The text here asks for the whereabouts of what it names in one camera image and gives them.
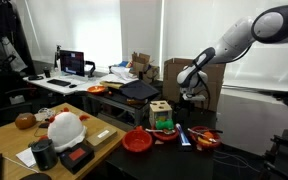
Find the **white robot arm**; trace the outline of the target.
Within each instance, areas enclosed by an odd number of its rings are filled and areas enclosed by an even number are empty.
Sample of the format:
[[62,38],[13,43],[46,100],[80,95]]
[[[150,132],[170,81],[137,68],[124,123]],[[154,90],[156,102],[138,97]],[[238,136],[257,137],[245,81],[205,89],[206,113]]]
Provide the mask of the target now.
[[180,88],[180,101],[191,106],[194,102],[206,100],[204,95],[194,92],[196,87],[205,87],[207,96],[207,74],[202,71],[208,64],[226,64],[242,58],[252,44],[288,43],[288,5],[270,8],[256,18],[250,16],[234,23],[214,46],[202,51],[191,64],[185,66],[177,75]]

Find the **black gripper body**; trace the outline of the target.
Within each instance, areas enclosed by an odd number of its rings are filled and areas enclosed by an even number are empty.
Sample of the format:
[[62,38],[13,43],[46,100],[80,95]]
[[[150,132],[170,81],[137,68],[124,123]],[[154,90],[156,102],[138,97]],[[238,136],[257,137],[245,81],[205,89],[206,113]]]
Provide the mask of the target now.
[[180,100],[177,106],[177,121],[184,123],[188,120],[194,108],[195,106],[191,101]]

